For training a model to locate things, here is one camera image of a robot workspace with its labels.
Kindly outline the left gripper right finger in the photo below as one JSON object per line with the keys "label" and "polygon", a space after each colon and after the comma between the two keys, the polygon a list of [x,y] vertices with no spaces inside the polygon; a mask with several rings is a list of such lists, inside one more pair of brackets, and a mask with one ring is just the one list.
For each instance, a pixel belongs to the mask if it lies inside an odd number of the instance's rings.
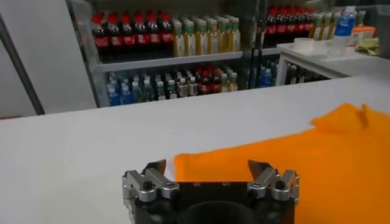
{"label": "left gripper right finger", "polygon": [[255,198],[272,197],[277,201],[299,201],[300,177],[295,170],[280,173],[269,163],[248,160],[253,181],[247,184],[247,191]]}

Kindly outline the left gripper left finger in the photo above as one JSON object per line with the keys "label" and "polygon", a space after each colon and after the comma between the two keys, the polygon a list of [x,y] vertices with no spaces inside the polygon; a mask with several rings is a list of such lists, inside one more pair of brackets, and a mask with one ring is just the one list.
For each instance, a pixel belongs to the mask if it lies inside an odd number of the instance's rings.
{"label": "left gripper left finger", "polygon": [[158,195],[163,198],[173,199],[179,191],[179,183],[167,179],[165,174],[166,160],[148,163],[141,173],[129,170],[122,176],[122,197],[124,203],[138,198],[140,201],[149,203],[157,199]]}

